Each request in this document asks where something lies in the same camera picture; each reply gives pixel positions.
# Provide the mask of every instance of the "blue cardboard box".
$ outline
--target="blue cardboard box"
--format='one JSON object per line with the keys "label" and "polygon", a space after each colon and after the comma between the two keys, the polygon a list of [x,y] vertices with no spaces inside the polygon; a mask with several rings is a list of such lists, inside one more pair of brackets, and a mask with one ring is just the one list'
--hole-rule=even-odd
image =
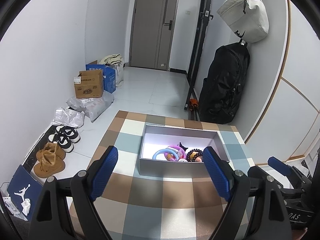
{"label": "blue cardboard box", "polygon": [[7,189],[12,202],[21,211],[21,213],[23,210],[23,207],[21,206],[23,199],[30,199],[30,211],[29,214],[25,216],[28,221],[31,221],[41,190],[42,185],[36,181],[22,165],[20,165],[16,170]]}
{"label": "blue cardboard box", "polygon": [[85,70],[102,69],[103,89],[109,93],[116,91],[116,70],[106,65],[87,64]]}

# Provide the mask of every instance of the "tote bag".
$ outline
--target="tote bag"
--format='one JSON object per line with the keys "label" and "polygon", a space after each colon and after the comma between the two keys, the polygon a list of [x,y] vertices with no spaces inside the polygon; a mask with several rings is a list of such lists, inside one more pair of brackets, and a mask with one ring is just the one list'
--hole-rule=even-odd
{"label": "tote bag", "polygon": [[217,13],[247,43],[260,41],[268,34],[269,21],[262,0],[227,0]]}

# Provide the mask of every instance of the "blue hair tie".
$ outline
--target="blue hair tie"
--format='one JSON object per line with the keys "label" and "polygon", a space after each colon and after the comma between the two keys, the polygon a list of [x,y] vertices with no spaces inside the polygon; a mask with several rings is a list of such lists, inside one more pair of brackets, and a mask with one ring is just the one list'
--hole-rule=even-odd
{"label": "blue hair tie", "polygon": [[162,150],[157,151],[157,152],[153,155],[152,159],[153,159],[153,160],[156,160],[157,155],[159,155],[159,154],[161,154],[161,153],[163,153],[163,154],[164,154],[164,153],[170,153],[170,154],[172,154],[172,155],[175,157],[176,162],[179,160],[179,156],[178,156],[173,150],[170,150],[170,149],[162,149]]}

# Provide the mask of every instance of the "metal screw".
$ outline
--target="metal screw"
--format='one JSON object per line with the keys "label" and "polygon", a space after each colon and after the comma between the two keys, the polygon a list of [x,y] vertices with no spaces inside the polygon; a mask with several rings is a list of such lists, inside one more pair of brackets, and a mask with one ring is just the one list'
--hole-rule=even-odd
{"label": "metal screw", "polygon": [[53,182],[54,181],[54,176],[50,176],[49,178],[47,178],[47,182]]}
{"label": "metal screw", "polygon": [[270,182],[273,182],[275,179],[272,176],[268,175],[267,176],[267,180],[270,181]]}
{"label": "metal screw", "polygon": [[78,172],[78,176],[79,176],[79,177],[84,177],[86,174],[87,174],[86,171],[79,171],[79,172]]}
{"label": "metal screw", "polygon": [[243,172],[241,170],[235,170],[235,174],[239,177],[243,176]]}

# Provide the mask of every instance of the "table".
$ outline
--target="table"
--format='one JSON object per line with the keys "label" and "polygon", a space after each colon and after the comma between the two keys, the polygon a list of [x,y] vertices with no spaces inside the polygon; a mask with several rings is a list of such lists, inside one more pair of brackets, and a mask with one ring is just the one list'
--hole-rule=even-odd
{"label": "table", "polygon": [[[145,124],[217,131],[233,169],[246,173],[254,166],[253,160],[246,157],[246,146],[235,126],[119,111],[90,162],[98,160],[109,145],[117,147],[117,165],[102,196],[94,203],[103,224],[113,240],[207,240],[227,203],[219,197],[210,178],[141,176],[137,159]],[[246,231],[252,205],[249,199],[237,238]],[[70,215],[75,230],[81,231],[73,204]]]}

